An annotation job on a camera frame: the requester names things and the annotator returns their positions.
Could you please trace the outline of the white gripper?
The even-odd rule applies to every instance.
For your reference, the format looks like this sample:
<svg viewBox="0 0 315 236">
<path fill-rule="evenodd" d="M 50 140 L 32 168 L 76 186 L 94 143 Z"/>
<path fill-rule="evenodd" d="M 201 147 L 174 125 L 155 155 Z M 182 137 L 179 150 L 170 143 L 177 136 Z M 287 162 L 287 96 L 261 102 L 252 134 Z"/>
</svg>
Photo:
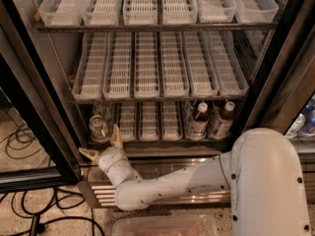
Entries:
<svg viewBox="0 0 315 236">
<path fill-rule="evenodd" d="M 98 150 L 83 147 L 79 148 L 79 153 L 88 158 L 91 162 L 97 163 L 98 167 L 104 173 L 107 173 L 115 163 L 127 159 L 123 149 L 122 136 L 119 127 L 116 124 L 113 125 L 110 144 L 112 147 L 108 147 L 102 153 Z"/>
</svg>

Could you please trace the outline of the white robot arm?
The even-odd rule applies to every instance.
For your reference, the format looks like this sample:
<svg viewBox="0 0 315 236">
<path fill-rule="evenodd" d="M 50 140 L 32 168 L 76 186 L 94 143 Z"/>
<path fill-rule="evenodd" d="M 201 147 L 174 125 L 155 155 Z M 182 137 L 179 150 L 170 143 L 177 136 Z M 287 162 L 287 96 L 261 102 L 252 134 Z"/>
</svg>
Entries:
<svg viewBox="0 0 315 236">
<path fill-rule="evenodd" d="M 80 148 L 115 189 L 122 210 L 219 190 L 230 191 L 233 236 L 312 236 L 300 159 L 281 133 L 255 128 L 243 133 L 231 151 L 154 179 L 144 179 L 127 158 L 120 130 L 110 147 Z"/>
</svg>

